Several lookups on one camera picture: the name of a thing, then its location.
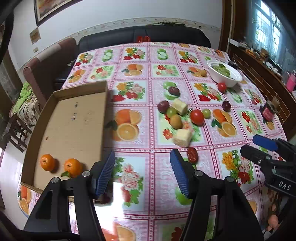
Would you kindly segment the orange mandarin with leaf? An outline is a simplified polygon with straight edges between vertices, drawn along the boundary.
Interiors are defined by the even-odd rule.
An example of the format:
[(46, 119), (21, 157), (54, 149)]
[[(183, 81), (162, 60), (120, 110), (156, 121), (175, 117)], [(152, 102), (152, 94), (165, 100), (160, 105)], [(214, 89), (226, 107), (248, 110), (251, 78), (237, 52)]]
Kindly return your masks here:
[(83, 165), (77, 159), (68, 159), (64, 163), (64, 172), (61, 177), (76, 178), (83, 172)]

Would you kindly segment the small orange mandarin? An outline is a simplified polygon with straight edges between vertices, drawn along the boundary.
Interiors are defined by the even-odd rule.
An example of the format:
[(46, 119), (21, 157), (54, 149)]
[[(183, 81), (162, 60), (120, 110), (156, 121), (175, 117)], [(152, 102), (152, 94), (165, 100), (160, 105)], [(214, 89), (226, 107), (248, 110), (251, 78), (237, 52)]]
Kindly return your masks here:
[(40, 159), (41, 167), (48, 172), (52, 172), (56, 166), (56, 160), (50, 154), (44, 154)]

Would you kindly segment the red jujube date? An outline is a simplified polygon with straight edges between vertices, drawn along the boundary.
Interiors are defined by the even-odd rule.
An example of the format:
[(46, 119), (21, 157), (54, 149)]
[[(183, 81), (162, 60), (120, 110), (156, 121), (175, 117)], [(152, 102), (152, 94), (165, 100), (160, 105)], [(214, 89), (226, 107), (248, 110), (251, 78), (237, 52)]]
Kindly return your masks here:
[(199, 157), (198, 157), (198, 153), (195, 148), (193, 148), (193, 147), (188, 148), (187, 158), (191, 164), (194, 164), (194, 165), (197, 164)]

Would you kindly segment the large red tomato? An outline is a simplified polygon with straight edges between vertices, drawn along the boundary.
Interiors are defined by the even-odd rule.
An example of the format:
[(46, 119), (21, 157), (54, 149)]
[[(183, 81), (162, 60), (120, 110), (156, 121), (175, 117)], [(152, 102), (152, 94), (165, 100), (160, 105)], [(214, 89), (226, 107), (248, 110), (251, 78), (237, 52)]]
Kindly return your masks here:
[(201, 126), (204, 123), (204, 115), (198, 109), (191, 111), (190, 119), (191, 119), (192, 123), (194, 123), (195, 125), (198, 125), (198, 126)]

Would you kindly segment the small red tomato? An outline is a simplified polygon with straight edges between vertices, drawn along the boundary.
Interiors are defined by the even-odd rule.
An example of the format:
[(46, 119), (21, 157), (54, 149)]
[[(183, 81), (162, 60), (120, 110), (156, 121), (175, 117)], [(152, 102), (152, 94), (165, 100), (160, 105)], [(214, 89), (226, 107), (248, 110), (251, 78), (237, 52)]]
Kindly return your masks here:
[(218, 87), (218, 90), (222, 93), (226, 92), (227, 90), (227, 86), (225, 83), (218, 83), (217, 87)]

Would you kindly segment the pale sugarcane chunk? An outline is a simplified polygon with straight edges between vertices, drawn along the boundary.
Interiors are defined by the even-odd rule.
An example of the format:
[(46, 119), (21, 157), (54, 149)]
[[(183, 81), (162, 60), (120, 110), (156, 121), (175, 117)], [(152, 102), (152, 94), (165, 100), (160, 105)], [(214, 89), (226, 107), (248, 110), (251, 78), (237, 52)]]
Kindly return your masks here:
[(184, 115), (187, 113), (188, 111), (188, 105), (181, 101), (180, 99), (175, 99), (172, 104), (171, 104), (172, 108), (174, 108), (178, 114), (180, 115)]
[(178, 129), (173, 135), (173, 143), (179, 147), (186, 148), (192, 139), (192, 132), (189, 129)]

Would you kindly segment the brown kiwi fruit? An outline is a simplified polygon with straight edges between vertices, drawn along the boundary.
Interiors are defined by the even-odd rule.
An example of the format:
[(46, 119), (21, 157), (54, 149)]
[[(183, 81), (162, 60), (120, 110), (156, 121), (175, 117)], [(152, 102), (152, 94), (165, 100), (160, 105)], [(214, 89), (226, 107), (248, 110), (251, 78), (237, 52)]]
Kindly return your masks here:
[(170, 118), (170, 125), (175, 130), (180, 129), (183, 127), (182, 119), (178, 114), (174, 114)]

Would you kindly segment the dark plum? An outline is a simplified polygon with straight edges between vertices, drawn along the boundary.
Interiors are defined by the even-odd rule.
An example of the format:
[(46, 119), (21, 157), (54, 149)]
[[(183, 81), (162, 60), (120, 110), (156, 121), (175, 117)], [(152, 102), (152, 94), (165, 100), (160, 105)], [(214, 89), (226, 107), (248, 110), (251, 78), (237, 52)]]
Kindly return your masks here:
[(160, 113), (165, 114), (165, 113), (167, 112), (167, 110), (168, 110), (169, 107), (170, 107), (169, 102), (166, 101), (166, 100), (163, 100), (163, 101), (161, 101), (161, 102), (158, 104), (158, 111), (159, 111)]
[(169, 92), (170, 95), (177, 96), (177, 97), (180, 96), (180, 91), (179, 91), (179, 89), (177, 87), (170, 86), (168, 88), (168, 92)]
[(231, 111), (231, 104), (230, 104), (228, 101), (225, 100), (225, 101), (222, 103), (222, 109), (223, 109), (224, 111), (226, 111), (226, 112)]

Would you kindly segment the red labelled dark jar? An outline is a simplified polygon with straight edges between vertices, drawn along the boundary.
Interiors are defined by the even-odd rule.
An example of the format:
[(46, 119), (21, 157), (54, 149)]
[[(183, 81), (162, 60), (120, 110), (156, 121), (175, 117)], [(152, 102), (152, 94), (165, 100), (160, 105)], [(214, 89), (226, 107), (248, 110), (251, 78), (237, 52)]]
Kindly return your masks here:
[(272, 121), (280, 102), (277, 97), (273, 97), (272, 100), (267, 100), (264, 105), (260, 107), (261, 116), (265, 121)]

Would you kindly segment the pink plastic container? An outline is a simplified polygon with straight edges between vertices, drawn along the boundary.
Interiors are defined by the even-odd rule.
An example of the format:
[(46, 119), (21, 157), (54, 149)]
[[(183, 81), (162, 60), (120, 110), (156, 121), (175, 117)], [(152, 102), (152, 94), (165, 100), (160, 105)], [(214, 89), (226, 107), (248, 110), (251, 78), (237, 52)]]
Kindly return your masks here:
[(290, 73), (286, 83), (286, 88), (289, 92), (293, 92), (296, 84), (295, 80), (296, 80), (295, 75), (293, 73)]

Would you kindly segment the green grape right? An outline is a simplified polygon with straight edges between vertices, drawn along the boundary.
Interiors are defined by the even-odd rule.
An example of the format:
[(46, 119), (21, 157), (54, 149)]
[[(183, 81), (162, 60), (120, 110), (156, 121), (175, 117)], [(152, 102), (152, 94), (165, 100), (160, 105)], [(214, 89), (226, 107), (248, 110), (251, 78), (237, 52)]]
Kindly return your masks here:
[(211, 117), (211, 111), (207, 108), (203, 109), (202, 113), (203, 113), (204, 118), (206, 118), (206, 119), (209, 119)]

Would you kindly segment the green grape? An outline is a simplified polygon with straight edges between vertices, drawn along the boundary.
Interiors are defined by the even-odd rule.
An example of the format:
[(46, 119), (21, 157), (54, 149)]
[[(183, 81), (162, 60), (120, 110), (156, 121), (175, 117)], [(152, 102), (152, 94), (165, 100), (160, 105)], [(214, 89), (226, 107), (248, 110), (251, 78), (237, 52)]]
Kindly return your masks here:
[(175, 114), (177, 114), (177, 110), (173, 107), (169, 107), (167, 110), (166, 110), (166, 116), (168, 118), (171, 118), (172, 116), (174, 116)]
[(204, 118), (206, 118), (206, 119), (209, 119), (211, 117), (211, 111), (207, 108), (203, 109), (202, 113), (203, 113)]

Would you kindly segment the brown wooden side cabinet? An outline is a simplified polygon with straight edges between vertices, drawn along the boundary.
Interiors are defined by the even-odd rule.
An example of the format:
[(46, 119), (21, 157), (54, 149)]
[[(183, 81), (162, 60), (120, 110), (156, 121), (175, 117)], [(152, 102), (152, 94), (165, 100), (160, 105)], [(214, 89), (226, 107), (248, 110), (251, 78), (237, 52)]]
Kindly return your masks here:
[(259, 89), (262, 95), (272, 100), (276, 97), (280, 104), (277, 116), (288, 140), (295, 136), (295, 99), (281, 80), (265, 65), (245, 50), (229, 45), (230, 59), (238, 65), (242, 73)]

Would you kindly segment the black object behind bowl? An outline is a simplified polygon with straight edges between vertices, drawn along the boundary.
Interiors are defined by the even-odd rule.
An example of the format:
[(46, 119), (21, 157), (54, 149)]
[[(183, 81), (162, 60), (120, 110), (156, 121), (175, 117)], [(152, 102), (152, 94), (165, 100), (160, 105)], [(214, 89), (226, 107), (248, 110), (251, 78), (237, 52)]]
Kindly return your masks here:
[(238, 65), (234, 61), (229, 60), (228, 65), (236, 70), (238, 69)]

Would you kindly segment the green patterned cushion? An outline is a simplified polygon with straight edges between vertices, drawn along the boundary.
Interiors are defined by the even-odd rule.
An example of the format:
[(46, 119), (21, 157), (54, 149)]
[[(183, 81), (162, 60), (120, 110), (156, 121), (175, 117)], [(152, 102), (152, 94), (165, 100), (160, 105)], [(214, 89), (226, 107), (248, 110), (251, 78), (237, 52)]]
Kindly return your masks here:
[(16, 114), (29, 128), (32, 128), (36, 125), (41, 111), (42, 107), (40, 106), (31, 85), (25, 81), (19, 98), (11, 108), (9, 118), (12, 118)]

